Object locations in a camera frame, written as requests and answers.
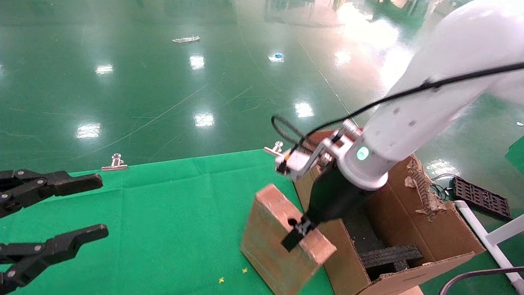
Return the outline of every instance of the cardboard box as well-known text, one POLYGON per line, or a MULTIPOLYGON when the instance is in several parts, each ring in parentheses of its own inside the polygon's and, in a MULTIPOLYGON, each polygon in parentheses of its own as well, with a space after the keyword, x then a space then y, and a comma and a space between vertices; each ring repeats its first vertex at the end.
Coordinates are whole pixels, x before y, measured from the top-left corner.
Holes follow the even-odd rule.
MULTIPOLYGON (((320 132, 314 140, 319 142, 331 133, 320 132)), ((436 213, 431 222, 427 215, 416 212, 423 206, 417 190, 405 186, 408 162, 399 162, 389 172, 387 184, 367 201, 365 209, 375 234, 388 247, 417 245, 424 259, 410 269, 370 281, 342 221, 321 224, 321 233, 337 248, 324 264, 336 295, 398 295, 485 251, 453 203, 446 203, 447 210, 436 213)), ((295 182, 304 211, 319 174, 319 168, 314 167, 295 182)))

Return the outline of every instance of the green tablecloth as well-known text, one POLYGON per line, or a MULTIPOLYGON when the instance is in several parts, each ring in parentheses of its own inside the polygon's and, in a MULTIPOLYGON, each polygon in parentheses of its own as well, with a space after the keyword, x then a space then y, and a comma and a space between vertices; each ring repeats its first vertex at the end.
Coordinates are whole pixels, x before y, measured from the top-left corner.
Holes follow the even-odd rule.
MULTIPOLYGON (((271 156, 247 151, 101 175, 102 189, 52 197, 0 219, 5 244, 41 242, 98 223, 110 232, 15 294, 271 293, 238 249, 254 194, 267 184, 300 208, 271 156)), ((323 269, 302 293, 332 293, 323 269)))

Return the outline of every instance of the torn cardboard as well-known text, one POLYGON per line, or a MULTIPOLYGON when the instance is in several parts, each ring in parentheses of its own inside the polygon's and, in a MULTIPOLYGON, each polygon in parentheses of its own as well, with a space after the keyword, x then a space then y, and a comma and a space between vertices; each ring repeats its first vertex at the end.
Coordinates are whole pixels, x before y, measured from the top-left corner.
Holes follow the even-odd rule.
POLYGON ((417 209, 415 212, 426 214, 428 221, 431 222, 439 211, 447 209, 444 206, 444 202, 435 193, 430 192, 430 185, 434 183, 424 172, 420 160, 414 154, 410 155, 408 159, 408 176, 404 180, 404 184, 417 189, 423 209, 417 209))
MULTIPOLYGON (((312 139, 320 142, 332 132, 318 132, 312 139)), ((424 259, 408 270, 370 281, 342 221, 337 219, 321 224, 320 232, 337 248, 324 264, 336 295, 398 295, 485 251, 453 203, 433 207, 428 199, 430 196, 419 194, 426 187, 424 179, 427 175, 421 175, 422 166, 418 165, 420 162, 411 162, 413 159, 416 157, 407 158, 390 170, 388 182, 368 200, 365 210, 375 234, 386 246, 416 245, 424 259), (406 186, 408 176, 421 185, 406 186), (431 209, 428 215, 417 212, 426 212, 428 208, 431 209)), ((319 168, 314 167, 295 182, 304 211, 308 208, 313 181, 319 175, 319 168)))

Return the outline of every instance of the robotic arm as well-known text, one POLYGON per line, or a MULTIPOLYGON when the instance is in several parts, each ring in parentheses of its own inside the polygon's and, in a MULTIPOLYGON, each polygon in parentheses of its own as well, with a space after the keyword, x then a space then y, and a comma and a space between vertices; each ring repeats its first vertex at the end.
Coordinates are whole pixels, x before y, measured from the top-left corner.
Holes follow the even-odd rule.
MULTIPOLYGON (((520 0, 476 0, 450 13, 413 57, 390 93, 425 82, 524 60, 524 4, 520 0)), ((388 171, 426 144, 483 93, 524 104, 524 72, 486 76, 406 96, 380 106, 363 130, 346 120, 312 155, 286 151, 277 170, 296 180, 326 153, 334 161, 313 184, 309 210, 282 241, 291 251, 319 223, 337 219, 381 188, 388 171), (340 137, 342 146, 333 142, 340 137)))

